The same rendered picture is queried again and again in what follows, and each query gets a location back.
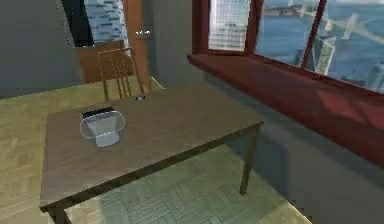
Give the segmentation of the brown wooden chair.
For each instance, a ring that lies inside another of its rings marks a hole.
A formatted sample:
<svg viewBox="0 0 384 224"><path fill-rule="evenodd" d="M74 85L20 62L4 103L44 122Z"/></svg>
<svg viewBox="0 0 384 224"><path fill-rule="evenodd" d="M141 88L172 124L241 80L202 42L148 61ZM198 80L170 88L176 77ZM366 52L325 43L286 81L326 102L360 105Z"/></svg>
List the brown wooden chair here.
<svg viewBox="0 0 384 224"><path fill-rule="evenodd" d="M132 47L127 47L122 40L77 48L76 53L85 82L87 84L101 82L106 100L109 99L108 80L116 82L120 98L132 96L129 76L136 78L139 91L144 92L134 50Z"/></svg>

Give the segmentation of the dark red framed window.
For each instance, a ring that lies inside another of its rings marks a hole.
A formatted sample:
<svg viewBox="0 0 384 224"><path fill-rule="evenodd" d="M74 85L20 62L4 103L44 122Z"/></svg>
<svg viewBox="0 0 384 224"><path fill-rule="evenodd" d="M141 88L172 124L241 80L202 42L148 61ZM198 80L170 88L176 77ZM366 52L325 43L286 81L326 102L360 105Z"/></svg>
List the dark red framed window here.
<svg viewBox="0 0 384 224"><path fill-rule="evenodd" d="M384 168L384 0L192 0L188 59Z"/></svg>

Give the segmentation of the brown wooden table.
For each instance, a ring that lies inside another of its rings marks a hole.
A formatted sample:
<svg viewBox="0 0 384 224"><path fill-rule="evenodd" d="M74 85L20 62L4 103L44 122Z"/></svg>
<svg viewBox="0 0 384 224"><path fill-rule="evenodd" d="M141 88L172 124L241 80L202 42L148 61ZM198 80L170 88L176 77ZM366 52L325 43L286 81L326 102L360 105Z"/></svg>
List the brown wooden table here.
<svg viewBox="0 0 384 224"><path fill-rule="evenodd" d="M263 119L205 83L129 97L110 105L125 118L120 141L97 148L80 133L90 107L47 117L39 208L55 224L65 210L237 137L257 139Z"/></svg>

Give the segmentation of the clear glass bowl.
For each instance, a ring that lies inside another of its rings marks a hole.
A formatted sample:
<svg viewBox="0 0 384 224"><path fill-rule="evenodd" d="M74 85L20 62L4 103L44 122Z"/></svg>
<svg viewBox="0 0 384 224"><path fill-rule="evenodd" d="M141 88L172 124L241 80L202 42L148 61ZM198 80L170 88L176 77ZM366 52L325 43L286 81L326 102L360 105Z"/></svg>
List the clear glass bowl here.
<svg viewBox="0 0 384 224"><path fill-rule="evenodd" d="M98 148L118 143L125 129L125 118L119 111L109 111L83 118L80 133Z"/></svg>

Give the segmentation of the orange wooden door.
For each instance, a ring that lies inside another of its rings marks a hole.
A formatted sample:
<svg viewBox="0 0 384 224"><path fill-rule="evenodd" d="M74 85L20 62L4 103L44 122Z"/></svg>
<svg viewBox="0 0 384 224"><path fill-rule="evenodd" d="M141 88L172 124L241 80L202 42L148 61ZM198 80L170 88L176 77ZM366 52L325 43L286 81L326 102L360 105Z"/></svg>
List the orange wooden door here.
<svg viewBox="0 0 384 224"><path fill-rule="evenodd" d="M128 39L131 43L137 74L145 92L151 92L151 76L144 36L137 36L136 31L144 31L142 0L122 0Z"/></svg>

